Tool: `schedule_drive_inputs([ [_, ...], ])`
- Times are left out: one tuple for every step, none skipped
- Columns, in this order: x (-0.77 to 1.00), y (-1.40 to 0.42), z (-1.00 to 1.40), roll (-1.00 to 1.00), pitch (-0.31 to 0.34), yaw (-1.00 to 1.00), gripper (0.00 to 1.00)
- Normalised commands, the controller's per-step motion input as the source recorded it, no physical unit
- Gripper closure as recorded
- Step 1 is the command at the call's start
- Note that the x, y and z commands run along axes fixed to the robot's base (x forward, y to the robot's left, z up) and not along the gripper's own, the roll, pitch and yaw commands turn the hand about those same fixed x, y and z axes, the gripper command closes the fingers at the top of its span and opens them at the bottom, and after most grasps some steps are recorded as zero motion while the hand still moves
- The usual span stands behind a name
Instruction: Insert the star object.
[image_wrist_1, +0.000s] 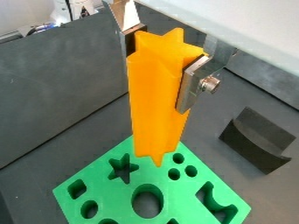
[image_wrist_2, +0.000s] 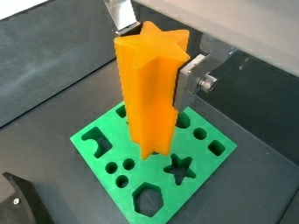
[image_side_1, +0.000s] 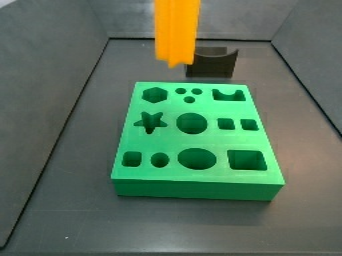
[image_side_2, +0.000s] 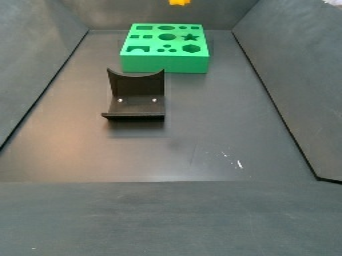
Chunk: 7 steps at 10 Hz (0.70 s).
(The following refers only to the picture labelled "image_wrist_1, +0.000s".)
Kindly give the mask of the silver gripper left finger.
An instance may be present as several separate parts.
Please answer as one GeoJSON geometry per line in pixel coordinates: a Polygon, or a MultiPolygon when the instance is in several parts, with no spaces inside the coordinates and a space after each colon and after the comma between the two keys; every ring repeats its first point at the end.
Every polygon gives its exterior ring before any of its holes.
{"type": "Polygon", "coordinates": [[[134,0],[102,0],[117,21],[123,57],[137,50],[135,33],[147,31],[147,26],[141,22],[134,0]]]}

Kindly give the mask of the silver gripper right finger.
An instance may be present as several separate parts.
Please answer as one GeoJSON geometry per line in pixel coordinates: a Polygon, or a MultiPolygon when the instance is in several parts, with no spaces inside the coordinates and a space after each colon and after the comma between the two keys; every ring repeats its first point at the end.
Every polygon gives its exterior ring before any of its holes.
{"type": "Polygon", "coordinates": [[[185,114],[202,92],[215,93],[221,80],[213,75],[229,64],[236,47],[221,39],[206,36],[203,54],[185,67],[177,99],[177,111],[185,114]]]}

